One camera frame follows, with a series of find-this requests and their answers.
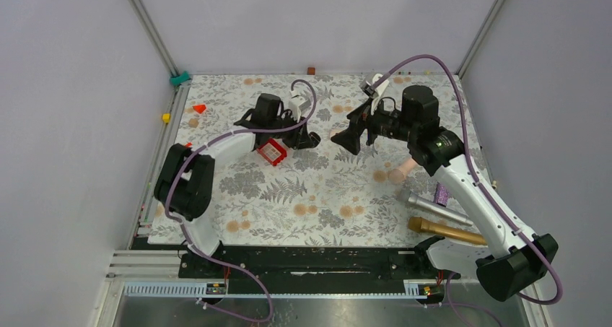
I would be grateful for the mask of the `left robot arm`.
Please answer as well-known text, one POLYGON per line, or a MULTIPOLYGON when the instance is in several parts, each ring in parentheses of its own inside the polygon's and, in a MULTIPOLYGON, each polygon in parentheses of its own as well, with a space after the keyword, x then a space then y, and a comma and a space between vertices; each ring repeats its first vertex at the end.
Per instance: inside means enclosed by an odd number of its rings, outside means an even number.
POLYGON ((207 277, 220 274, 222 255, 215 251, 221 240, 210 220, 216 171, 242 156, 278 139, 290 149, 311 149, 320 137, 307 129, 308 115, 316 101, 294 93, 288 102, 263 93, 255 106, 224 134, 197 149, 172 145, 154 187, 154 197, 165 216, 178 223, 188 247, 196 252, 196 268, 207 277))

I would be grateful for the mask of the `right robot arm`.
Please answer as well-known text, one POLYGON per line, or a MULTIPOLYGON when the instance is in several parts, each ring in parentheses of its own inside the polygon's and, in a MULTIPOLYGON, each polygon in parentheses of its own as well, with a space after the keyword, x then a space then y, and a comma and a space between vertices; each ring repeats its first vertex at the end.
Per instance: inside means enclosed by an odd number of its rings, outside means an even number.
POLYGON ((495 300, 504 302, 548 273, 559 245, 550 234, 536 232, 512 212, 476 170, 460 137, 440 125, 439 102, 425 86, 406 87, 401 109, 381 110, 370 98, 347 118, 347 129, 331 141, 358 154, 360 137, 367 144, 377 137, 404 141, 411 158, 446 187, 484 237, 485 246, 464 240, 431 237, 417 248, 417 274, 431 278, 440 270, 475 277, 495 300))

